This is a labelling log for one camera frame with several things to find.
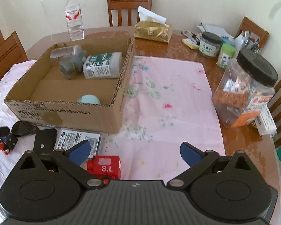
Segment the white labelled package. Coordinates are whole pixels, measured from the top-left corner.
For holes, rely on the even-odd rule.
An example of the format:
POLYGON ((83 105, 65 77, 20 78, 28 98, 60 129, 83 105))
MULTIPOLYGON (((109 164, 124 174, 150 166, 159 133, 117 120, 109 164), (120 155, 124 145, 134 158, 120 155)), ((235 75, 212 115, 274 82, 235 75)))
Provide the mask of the white labelled package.
POLYGON ((85 132, 81 130, 72 130, 62 128, 58 131, 57 141, 54 147, 56 149, 68 150, 82 140, 87 140, 90 143, 91 152, 88 158, 93 158, 99 152, 101 134, 85 132))

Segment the black square box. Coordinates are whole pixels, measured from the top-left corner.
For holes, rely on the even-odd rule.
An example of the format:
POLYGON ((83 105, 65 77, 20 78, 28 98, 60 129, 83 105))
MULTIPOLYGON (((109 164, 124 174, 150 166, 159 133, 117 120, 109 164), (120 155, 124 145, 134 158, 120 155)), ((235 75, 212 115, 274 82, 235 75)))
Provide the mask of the black square box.
POLYGON ((55 128, 48 128, 44 130, 38 130, 35 134, 34 140, 34 152, 37 155, 50 154, 56 144, 57 130, 55 128))

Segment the red toy train car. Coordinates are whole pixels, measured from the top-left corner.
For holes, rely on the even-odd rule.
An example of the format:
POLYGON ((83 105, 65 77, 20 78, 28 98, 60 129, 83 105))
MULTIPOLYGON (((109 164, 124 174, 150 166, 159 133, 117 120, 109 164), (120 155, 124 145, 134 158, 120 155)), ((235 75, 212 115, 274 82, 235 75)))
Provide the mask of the red toy train car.
POLYGON ((96 155, 87 161, 87 172, 107 185, 111 180, 121 179, 121 160, 119 156, 96 155))

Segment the light blue round lid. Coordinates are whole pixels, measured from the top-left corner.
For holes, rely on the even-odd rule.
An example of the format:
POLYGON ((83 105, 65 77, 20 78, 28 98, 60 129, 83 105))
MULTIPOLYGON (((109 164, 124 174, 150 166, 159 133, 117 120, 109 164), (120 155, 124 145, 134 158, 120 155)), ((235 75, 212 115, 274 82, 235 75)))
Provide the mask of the light blue round lid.
POLYGON ((77 103, 83 103, 83 104, 94 104, 94 105, 100 105, 101 102, 98 97, 88 94, 81 96, 77 101, 77 103))

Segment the grey elephant toy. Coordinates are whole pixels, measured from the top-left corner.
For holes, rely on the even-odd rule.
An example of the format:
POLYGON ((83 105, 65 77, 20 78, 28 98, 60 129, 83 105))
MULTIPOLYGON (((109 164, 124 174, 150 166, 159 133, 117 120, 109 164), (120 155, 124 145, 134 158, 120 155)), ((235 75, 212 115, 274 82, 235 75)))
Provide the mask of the grey elephant toy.
POLYGON ((73 55, 67 61, 60 61, 60 71, 66 76, 68 80, 71 79, 73 73, 81 73, 83 71, 83 64, 86 60, 86 50, 82 50, 73 55))

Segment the white green medical bottle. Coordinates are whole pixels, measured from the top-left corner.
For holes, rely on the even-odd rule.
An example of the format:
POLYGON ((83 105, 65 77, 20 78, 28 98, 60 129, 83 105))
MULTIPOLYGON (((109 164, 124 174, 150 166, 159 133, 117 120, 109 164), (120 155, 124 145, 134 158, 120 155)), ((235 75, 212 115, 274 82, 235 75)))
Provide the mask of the white green medical bottle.
POLYGON ((119 78, 123 62, 121 52, 90 55, 84 61, 86 79, 119 78))

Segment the clear plastic jar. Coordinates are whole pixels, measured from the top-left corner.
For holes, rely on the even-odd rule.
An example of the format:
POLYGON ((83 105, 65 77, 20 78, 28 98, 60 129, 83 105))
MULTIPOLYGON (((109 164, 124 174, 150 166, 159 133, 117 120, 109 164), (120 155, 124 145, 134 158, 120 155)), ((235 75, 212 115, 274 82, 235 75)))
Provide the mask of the clear plastic jar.
POLYGON ((51 59, 67 59, 82 51, 80 45, 56 48, 51 51, 51 59))

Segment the black oval object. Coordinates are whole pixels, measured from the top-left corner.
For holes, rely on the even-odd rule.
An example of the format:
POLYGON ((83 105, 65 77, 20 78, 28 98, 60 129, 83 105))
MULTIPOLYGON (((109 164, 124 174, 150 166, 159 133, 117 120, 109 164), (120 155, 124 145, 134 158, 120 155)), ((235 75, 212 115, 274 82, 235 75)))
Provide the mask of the black oval object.
POLYGON ((32 125, 28 121, 17 121, 13 124, 11 128, 11 133, 15 137, 24 137, 28 135, 34 135, 39 128, 37 126, 32 125))

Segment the pink floral tablecloth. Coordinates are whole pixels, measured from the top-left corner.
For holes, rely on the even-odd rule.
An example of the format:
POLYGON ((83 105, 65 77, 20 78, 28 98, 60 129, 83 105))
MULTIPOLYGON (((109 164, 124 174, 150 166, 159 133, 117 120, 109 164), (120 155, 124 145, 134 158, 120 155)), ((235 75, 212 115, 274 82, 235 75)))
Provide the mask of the pink floral tablecloth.
POLYGON ((116 134, 103 133, 100 155, 121 159, 127 180, 168 182, 187 170, 180 144, 225 153, 212 93, 199 62, 137 56, 116 134))

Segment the open cardboard box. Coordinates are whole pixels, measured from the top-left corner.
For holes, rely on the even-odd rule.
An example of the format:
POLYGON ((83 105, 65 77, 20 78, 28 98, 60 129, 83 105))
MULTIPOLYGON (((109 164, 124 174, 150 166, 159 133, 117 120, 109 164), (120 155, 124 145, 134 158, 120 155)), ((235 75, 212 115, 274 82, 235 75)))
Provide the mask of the open cardboard box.
POLYGON ((119 131, 135 52, 134 38, 98 38, 57 43, 49 47, 35 64, 14 84, 4 103, 23 121, 115 134, 119 131), (117 79, 86 79, 61 73, 59 61, 51 59, 56 48, 80 44, 88 54, 122 52, 123 62, 117 79), (101 104, 76 101, 94 95, 101 104))

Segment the small white carton box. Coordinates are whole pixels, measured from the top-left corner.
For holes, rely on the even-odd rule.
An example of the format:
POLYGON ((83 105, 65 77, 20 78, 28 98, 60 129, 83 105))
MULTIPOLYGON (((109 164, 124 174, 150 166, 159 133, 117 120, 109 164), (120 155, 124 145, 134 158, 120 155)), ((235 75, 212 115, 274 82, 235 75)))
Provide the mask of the small white carton box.
POLYGON ((259 115, 254 119, 254 123, 260 136, 273 136, 277 131, 274 119, 267 107, 260 111, 259 115))

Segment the wooden chair left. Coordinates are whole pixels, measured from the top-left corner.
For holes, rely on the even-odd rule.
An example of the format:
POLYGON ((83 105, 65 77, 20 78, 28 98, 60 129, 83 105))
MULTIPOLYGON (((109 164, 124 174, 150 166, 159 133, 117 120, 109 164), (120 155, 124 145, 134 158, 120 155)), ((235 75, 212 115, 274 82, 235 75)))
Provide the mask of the wooden chair left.
POLYGON ((28 60, 18 34, 14 31, 0 45, 0 80, 15 64, 28 60))

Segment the large clear black-lid jar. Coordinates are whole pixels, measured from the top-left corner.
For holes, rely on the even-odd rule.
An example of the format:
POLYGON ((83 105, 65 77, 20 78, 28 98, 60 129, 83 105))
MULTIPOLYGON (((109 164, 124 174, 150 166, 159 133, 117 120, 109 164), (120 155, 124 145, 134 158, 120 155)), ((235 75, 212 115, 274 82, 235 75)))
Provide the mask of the large clear black-lid jar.
POLYGON ((260 54, 241 49, 230 60, 212 102, 226 127, 250 124, 275 94, 278 73, 260 54))

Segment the green-lid small container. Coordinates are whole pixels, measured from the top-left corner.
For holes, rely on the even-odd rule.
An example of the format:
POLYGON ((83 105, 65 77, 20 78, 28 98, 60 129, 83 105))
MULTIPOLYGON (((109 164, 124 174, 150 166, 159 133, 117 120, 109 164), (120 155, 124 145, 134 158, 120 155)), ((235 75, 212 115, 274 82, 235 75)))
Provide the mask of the green-lid small container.
POLYGON ((217 66, 225 69, 231 59, 235 57, 236 49, 229 44, 222 44, 217 60, 217 66))

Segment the small black-lid glass jar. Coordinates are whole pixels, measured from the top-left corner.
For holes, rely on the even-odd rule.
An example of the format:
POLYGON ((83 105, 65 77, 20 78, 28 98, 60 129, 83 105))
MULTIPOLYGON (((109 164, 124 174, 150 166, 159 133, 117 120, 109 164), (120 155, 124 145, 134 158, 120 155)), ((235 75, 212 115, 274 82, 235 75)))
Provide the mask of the small black-lid glass jar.
POLYGON ((219 54, 222 39, 210 32, 203 32, 200 39, 199 53, 205 57, 216 58, 219 54))

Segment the yellow sticky note pad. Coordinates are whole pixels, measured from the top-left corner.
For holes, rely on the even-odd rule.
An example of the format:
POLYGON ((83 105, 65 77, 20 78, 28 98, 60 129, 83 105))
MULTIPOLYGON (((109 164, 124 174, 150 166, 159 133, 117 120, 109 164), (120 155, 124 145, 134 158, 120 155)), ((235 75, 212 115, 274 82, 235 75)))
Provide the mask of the yellow sticky note pad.
POLYGON ((189 38, 183 38, 182 43, 192 50, 199 49, 199 46, 196 43, 192 42, 191 39, 189 39, 189 38))

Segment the pile of pens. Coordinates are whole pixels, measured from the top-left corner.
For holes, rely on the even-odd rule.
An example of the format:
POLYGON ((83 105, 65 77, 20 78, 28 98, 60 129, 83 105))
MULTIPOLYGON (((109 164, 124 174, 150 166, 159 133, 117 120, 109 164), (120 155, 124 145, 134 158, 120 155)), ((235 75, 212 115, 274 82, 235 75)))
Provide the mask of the pile of pens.
POLYGON ((192 41, 192 43, 196 44, 196 45, 199 45, 200 42, 201 42, 201 39, 200 39, 200 36, 193 33, 193 32, 190 32, 189 30, 184 30, 184 31, 181 31, 181 34, 183 36, 185 36, 186 38, 190 39, 192 41))

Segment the cup of pens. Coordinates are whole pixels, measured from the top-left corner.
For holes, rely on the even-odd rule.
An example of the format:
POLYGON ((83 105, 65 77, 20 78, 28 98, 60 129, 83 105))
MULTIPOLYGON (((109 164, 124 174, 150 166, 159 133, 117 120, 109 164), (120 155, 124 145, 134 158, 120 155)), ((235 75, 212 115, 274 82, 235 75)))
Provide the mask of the cup of pens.
POLYGON ((243 36, 242 48, 258 53, 260 50, 260 37, 249 31, 242 31, 241 35, 243 36))

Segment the white papers stack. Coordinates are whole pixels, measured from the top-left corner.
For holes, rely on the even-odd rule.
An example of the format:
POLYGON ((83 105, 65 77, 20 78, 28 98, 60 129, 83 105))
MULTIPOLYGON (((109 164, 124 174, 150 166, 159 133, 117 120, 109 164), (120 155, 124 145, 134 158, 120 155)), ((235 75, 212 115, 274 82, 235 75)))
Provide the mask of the white papers stack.
POLYGON ((201 23, 201 24, 197 25, 197 28, 201 32, 210 32, 210 33, 216 34, 222 40, 228 40, 231 42, 234 41, 234 37, 231 36, 223 27, 220 27, 217 25, 212 25, 212 24, 201 23))

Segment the gold tissue pack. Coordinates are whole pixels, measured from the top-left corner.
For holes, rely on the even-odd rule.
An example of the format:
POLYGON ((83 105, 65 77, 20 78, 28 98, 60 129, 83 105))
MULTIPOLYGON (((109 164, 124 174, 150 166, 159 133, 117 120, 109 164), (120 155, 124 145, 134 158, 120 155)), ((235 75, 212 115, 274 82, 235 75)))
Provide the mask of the gold tissue pack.
POLYGON ((166 18, 139 6, 139 22, 135 25, 134 37, 138 39, 169 43, 173 29, 166 24, 166 18))

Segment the clear plastic water bottle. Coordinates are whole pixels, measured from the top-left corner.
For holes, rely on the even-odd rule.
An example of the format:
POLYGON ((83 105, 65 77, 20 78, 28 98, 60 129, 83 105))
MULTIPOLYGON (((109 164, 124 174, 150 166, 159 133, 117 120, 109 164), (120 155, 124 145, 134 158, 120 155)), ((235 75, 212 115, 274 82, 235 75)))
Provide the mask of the clear plastic water bottle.
POLYGON ((84 28, 81 17, 81 5, 78 0, 67 0, 65 17, 70 39, 72 41, 84 39, 84 28))

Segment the wooden chair far right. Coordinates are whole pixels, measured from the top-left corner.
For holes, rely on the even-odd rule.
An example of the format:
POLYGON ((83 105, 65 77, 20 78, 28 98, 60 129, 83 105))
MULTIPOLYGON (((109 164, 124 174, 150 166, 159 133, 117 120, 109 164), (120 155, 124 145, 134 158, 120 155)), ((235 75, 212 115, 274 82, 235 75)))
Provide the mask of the wooden chair far right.
POLYGON ((238 37, 242 32, 249 31, 251 33, 256 34, 259 36, 260 43, 259 47, 260 49, 263 48, 263 46, 266 44, 268 38, 269 38, 269 32, 262 29, 260 26, 255 24, 253 21, 251 21, 248 17, 244 17, 240 27, 238 28, 238 31, 235 35, 235 38, 238 37))

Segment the wooden chair far middle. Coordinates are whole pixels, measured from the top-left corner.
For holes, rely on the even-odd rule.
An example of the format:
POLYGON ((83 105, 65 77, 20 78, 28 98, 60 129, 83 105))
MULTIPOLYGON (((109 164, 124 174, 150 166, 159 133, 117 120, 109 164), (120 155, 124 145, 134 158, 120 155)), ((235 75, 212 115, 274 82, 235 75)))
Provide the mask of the wooden chair far middle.
POLYGON ((108 20, 110 27, 113 26, 112 10, 116 10, 118 26, 123 26, 122 10, 127 10, 127 26, 132 26, 132 10, 139 6, 151 10, 153 0, 107 0, 108 20))

